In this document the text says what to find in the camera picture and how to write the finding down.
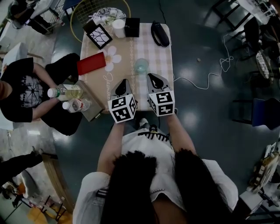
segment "white flower print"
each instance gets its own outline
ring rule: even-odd
[[[122,56],[115,53],[117,52],[117,48],[115,46],[109,46],[108,52],[106,52],[104,49],[99,50],[98,53],[103,52],[105,61],[106,61],[106,67],[105,71],[110,72],[114,69],[114,63],[119,63],[122,60]]]

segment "white box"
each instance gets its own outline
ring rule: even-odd
[[[134,118],[136,103],[132,94],[108,101],[109,111],[116,123]]]
[[[158,117],[174,114],[175,97],[174,91],[163,91],[149,94],[150,107]]]

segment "blue chair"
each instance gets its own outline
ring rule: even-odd
[[[280,101],[275,98],[270,98],[269,100],[254,98],[253,100],[234,100],[233,102],[252,103],[251,120],[233,119],[233,121],[251,124],[253,127],[266,125],[270,130],[280,126]]]

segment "black trousers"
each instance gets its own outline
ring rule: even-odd
[[[23,172],[26,168],[31,168],[43,161],[41,155],[35,155],[31,152],[28,155],[17,156],[9,159],[8,161],[0,163],[1,177],[0,186],[10,181],[12,177]]]
[[[42,33],[43,35],[47,33],[47,30],[43,27],[49,27],[49,23],[47,23],[42,16],[36,16],[34,19],[30,19],[30,22],[27,25],[31,26],[34,30],[36,30],[39,33]]]
[[[59,59],[53,64],[45,67],[52,80],[57,84],[62,84],[70,75],[78,78],[77,61],[80,57],[75,54],[69,54]],[[43,84],[43,101],[49,100],[47,91],[49,87]],[[72,135],[78,129],[82,119],[82,113],[69,113],[62,108],[62,103],[59,102],[48,113],[41,117],[41,119],[50,127],[56,129],[64,135]]]

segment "red notebook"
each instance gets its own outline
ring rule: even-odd
[[[104,53],[100,52],[77,62],[78,74],[83,75],[106,66]]]

